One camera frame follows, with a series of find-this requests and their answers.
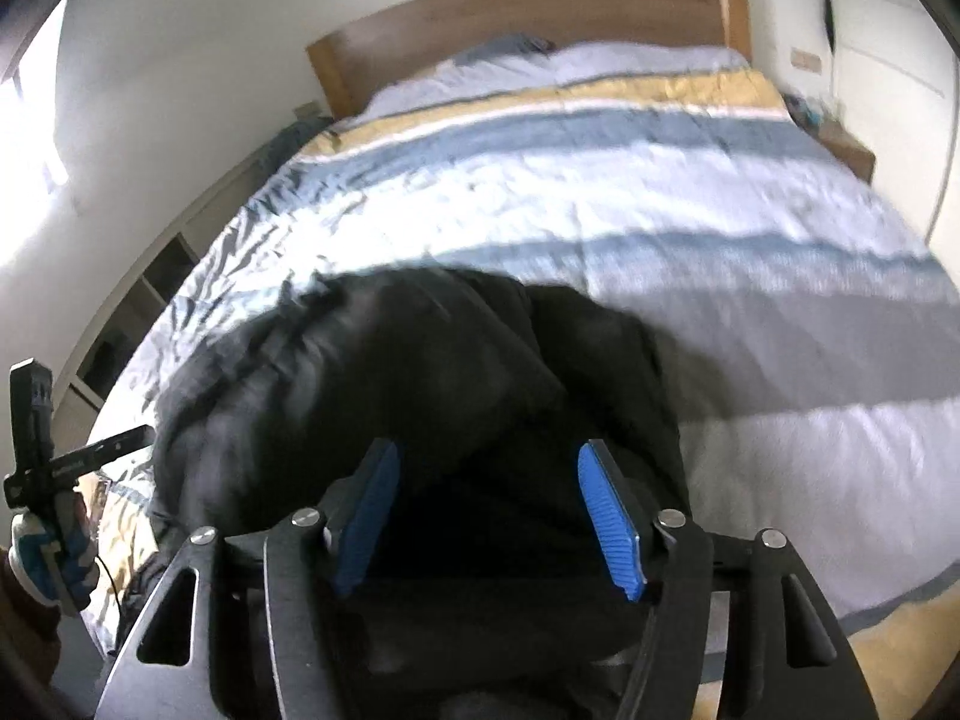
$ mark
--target electrical outlet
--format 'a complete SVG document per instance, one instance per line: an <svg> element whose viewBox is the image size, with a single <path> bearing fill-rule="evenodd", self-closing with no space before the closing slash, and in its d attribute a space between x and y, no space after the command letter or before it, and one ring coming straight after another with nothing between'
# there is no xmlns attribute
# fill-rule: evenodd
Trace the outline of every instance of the electrical outlet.
<svg viewBox="0 0 960 720"><path fill-rule="evenodd" d="M810 52L802 52L800 49L790 50L790 64L798 70L805 70L809 73L819 74L824 69L823 60Z"/></svg>
<svg viewBox="0 0 960 720"><path fill-rule="evenodd" d="M323 114L323 109L320 108L318 100L310 100L309 103L304 103L294 108L294 116L301 121L304 119L315 119L321 114Z"/></svg>

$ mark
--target silver bolt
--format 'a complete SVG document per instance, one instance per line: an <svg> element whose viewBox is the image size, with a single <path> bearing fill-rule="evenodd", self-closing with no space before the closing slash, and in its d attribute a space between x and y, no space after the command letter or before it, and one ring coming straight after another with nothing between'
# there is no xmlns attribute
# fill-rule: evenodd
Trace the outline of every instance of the silver bolt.
<svg viewBox="0 0 960 720"><path fill-rule="evenodd" d="M664 528L683 528L686 524L686 516L678 509L664 509L656 516L656 521Z"/></svg>
<svg viewBox="0 0 960 720"><path fill-rule="evenodd" d="M217 538L217 529L212 525L205 525L203 528L197 528L197 530L190 534L190 541L192 541L198 547L209 544L214 538Z"/></svg>
<svg viewBox="0 0 960 720"><path fill-rule="evenodd" d="M316 509L297 509L292 517L292 522L298 528L309 528L320 522L320 512Z"/></svg>
<svg viewBox="0 0 960 720"><path fill-rule="evenodd" d="M786 536L774 528L768 528L760 535L764 546L770 549L782 549L786 546Z"/></svg>

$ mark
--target wooden bedside table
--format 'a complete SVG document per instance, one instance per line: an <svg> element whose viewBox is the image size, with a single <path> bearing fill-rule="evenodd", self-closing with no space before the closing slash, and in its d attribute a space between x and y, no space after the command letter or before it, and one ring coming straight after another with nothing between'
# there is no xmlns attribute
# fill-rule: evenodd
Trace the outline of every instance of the wooden bedside table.
<svg viewBox="0 0 960 720"><path fill-rule="evenodd" d="M877 158L867 146L843 129L840 122L827 119L819 129L808 129L813 138L853 171L853 175L869 184L874 177Z"/></svg>

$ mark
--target blue and white glove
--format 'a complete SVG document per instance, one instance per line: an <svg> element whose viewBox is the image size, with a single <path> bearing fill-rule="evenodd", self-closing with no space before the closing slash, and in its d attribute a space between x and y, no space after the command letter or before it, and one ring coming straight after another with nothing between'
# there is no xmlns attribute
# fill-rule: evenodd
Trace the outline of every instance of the blue and white glove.
<svg viewBox="0 0 960 720"><path fill-rule="evenodd" d="M64 614L76 616L90 605L90 593L100 580L97 546L90 541L80 493L58 493L54 506L64 532L64 549L52 526L26 512L13 517L8 560L13 576L32 599L45 607L58 605Z"/></svg>

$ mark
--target bright window light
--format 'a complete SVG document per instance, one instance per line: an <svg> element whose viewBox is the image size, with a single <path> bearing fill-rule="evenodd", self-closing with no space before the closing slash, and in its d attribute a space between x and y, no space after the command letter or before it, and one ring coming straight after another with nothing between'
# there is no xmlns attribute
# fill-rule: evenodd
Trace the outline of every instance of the bright window light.
<svg viewBox="0 0 960 720"><path fill-rule="evenodd" d="M65 9L61 0L16 74L0 84L0 264L37 231L67 181L54 145L56 54Z"/></svg>

